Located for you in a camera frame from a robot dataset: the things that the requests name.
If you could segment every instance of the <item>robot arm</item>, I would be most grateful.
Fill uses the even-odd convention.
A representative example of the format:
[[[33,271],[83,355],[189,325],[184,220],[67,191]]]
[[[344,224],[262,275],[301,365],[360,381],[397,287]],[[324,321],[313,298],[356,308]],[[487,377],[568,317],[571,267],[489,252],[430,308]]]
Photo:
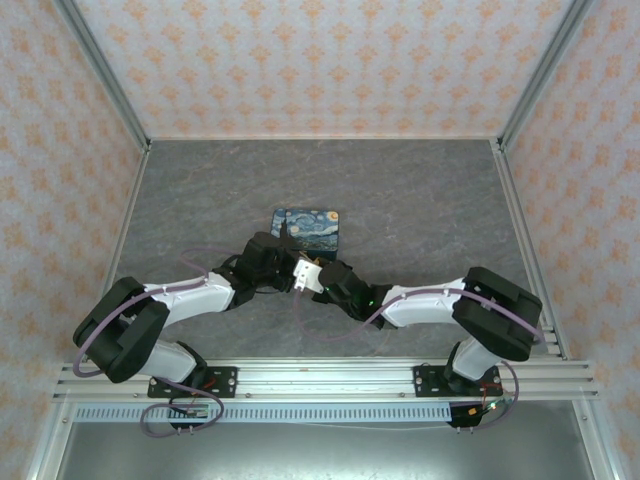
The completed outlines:
[[[157,292],[124,310],[122,316],[132,319],[130,322],[116,319],[107,325],[89,346],[87,355],[114,383],[141,373],[200,388],[206,381],[206,362],[181,342],[159,340],[162,329],[202,313],[237,308],[251,300],[259,288],[271,287],[281,292],[291,288],[312,290],[314,301],[335,304],[359,321],[370,319],[388,304],[370,321],[378,328],[460,324],[471,338],[454,347],[444,380],[460,395],[469,391],[465,386],[477,388],[475,382],[500,360],[524,361],[529,357],[535,336],[531,330],[535,332],[541,303],[489,270],[472,268],[463,279],[431,287],[368,285],[343,262],[321,266],[294,247],[284,232],[281,238],[259,232],[241,255],[230,258],[205,278],[165,285],[142,285],[131,277],[123,278],[78,327],[74,343],[83,345],[107,315],[129,299],[143,292]],[[420,293],[425,289],[429,295]],[[522,328],[468,295],[513,312],[533,328]]]
[[[320,267],[300,259],[294,275],[296,289],[316,292],[314,301],[334,303],[356,320],[371,321],[379,313],[370,322],[378,328],[461,325],[471,337],[454,347],[443,379],[461,395],[473,391],[475,382],[502,360],[527,360],[536,337],[542,340],[540,300],[486,268],[426,287],[368,285],[340,261]]]

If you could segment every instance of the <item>patterned wallpaper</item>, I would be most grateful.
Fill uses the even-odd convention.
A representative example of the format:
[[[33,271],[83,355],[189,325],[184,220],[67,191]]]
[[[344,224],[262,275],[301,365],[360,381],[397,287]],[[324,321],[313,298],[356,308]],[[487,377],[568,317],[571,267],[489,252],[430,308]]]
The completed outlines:
[[[79,0],[147,134],[496,136],[570,0]]]
[[[597,361],[640,472],[640,9],[599,1],[510,162],[575,357]]]
[[[0,470],[25,478],[139,152],[51,0],[0,3]]]

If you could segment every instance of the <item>gray floor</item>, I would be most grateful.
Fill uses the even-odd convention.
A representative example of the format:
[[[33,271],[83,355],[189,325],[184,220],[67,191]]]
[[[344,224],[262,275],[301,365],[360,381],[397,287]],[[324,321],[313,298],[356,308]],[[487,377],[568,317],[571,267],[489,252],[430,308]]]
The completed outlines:
[[[487,141],[336,140],[154,142],[118,276],[143,283],[192,278],[179,253],[197,245],[242,251],[277,207],[340,213],[339,258],[370,283],[428,285],[483,265],[526,286],[526,275]],[[208,267],[220,256],[202,255]],[[417,325],[322,343],[303,336],[293,294],[172,325],[169,341],[221,356],[445,357],[465,338],[455,325]],[[324,336],[359,324],[304,299]]]
[[[495,428],[456,435],[330,425],[221,424],[162,440],[135,423],[76,424],[60,480],[589,480],[570,402],[522,402]],[[415,428],[415,425],[374,427]]]

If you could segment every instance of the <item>starry night box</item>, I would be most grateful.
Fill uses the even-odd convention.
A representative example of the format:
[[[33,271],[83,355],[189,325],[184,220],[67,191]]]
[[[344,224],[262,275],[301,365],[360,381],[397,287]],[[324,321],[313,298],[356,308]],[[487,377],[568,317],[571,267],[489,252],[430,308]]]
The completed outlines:
[[[271,233],[280,236],[280,225],[287,220],[287,231],[311,259],[335,260],[338,255],[338,212],[278,208],[273,212]]]

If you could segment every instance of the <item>enclosure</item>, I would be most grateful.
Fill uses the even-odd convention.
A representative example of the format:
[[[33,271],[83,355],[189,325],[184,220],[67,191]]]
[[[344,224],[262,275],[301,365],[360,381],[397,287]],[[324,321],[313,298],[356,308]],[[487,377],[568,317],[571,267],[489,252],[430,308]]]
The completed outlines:
[[[635,478],[634,6],[0,5],[3,473]],[[193,437],[136,430],[149,377],[73,375],[73,332],[115,280],[193,278],[181,251],[241,252],[293,207],[339,213],[338,258],[366,282],[442,284],[484,266],[539,297],[546,342],[514,364],[513,415],[456,435],[438,416],[451,398],[416,396],[412,368],[444,365],[468,337],[459,325],[322,342],[296,325],[293,294],[163,331],[238,368],[229,417]],[[210,270],[225,258],[194,260]],[[300,307],[316,335],[358,326],[308,295]],[[327,412],[349,420],[309,421]],[[265,420],[276,414],[288,421]]]

